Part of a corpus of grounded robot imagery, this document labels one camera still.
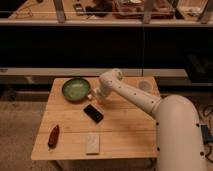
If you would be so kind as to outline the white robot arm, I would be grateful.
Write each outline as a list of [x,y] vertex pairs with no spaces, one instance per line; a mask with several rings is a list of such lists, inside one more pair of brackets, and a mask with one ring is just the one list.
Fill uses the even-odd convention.
[[98,98],[111,92],[136,105],[156,121],[157,171],[207,171],[207,161],[198,111],[181,95],[165,98],[122,81],[122,71],[114,68],[99,76],[94,89]]

